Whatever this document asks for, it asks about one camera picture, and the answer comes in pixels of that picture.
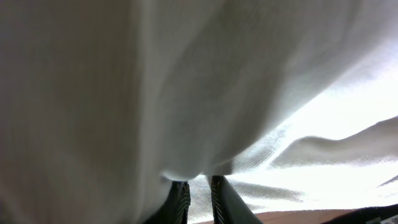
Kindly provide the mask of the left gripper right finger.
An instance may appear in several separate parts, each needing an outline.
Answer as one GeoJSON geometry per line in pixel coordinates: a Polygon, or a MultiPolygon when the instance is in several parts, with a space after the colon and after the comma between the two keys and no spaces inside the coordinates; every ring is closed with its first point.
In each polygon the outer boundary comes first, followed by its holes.
{"type": "Polygon", "coordinates": [[[262,224],[225,176],[211,178],[214,224],[262,224]]]}

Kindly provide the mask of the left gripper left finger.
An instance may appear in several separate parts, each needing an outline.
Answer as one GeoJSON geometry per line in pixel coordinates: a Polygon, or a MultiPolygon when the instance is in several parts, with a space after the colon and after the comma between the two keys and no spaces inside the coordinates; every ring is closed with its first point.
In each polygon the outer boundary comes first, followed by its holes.
{"type": "Polygon", "coordinates": [[[173,181],[164,204],[144,224],[187,224],[190,203],[188,182],[173,181]]]}

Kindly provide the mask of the white t-shirt black print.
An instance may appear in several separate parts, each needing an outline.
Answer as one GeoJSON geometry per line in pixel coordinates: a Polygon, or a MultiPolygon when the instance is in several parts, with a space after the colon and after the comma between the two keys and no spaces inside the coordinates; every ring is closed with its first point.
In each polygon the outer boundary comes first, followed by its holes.
{"type": "Polygon", "coordinates": [[[2,1],[1,222],[144,223],[368,75],[396,1],[2,1]]]}

